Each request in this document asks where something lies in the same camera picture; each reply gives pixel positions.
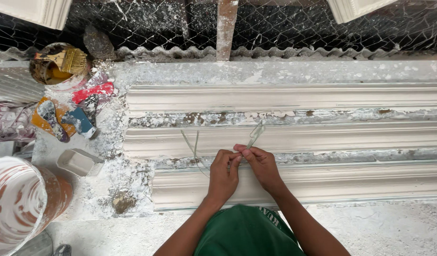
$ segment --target green shirt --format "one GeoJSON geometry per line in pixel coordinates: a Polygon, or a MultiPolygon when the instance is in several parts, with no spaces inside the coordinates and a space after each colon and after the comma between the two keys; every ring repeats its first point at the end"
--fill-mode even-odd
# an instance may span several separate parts
{"type": "Polygon", "coordinates": [[[295,235],[277,213],[242,205],[212,216],[193,255],[305,256],[295,235]]]}

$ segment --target chicken wire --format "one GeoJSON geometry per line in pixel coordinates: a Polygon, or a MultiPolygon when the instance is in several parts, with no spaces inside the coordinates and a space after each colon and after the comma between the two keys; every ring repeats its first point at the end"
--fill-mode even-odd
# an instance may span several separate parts
{"type": "MultiPolygon", "coordinates": [[[[398,1],[337,24],[324,0],[240,0],[232,49],[334,47],[437,50],[437,1],[398,1]]],[[[83,50],[84,28],[105,32],[115,49],[215,48],[216,0],[74,0],[62,31],[0,13],[0,50],[66,42],[83,50]]]]}
{"type": "Polygon", "coordinates": [[[437,1],[398,1],[342,24],[324,0],[286,2],[239,1],[233,49],[437,50],[437,1]]]}

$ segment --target small plastic container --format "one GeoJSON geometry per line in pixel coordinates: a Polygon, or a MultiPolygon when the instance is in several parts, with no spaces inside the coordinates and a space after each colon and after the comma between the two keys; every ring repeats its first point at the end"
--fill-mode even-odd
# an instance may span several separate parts
{"type": "Polygon", "coordinates": [[[80,177],[97,176],[103,166],[103,160],[84,152],[79,148],[66,149],[56,162],[59,168],[80,177]]]}

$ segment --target person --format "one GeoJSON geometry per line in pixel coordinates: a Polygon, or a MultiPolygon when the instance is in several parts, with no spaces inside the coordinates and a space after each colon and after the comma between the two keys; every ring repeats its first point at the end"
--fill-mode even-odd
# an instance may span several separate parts
{"type": "Polygon", "coordinates": [[[210,167],[206,197],[154,256],[350,255],[291,194],[278,174],[273,154],[240,144],[234,150],[238,152],[219,150],[210,167]],[[220,210],[236,190],[242,156],[292,231],[277,212],[263,207],[238,205],[220,210]]]}

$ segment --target person's left hand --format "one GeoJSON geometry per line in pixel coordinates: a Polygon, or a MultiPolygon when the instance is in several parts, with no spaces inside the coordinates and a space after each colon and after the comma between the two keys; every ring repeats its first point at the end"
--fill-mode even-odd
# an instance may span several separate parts
{"type": "Polygon", "coordinates": [[[219,209],[226,203],[238,186],[238,166],[241,160],[240,152],[219,150],[211,165],[209,191],[205,200],[219,206],[219,209]]]}

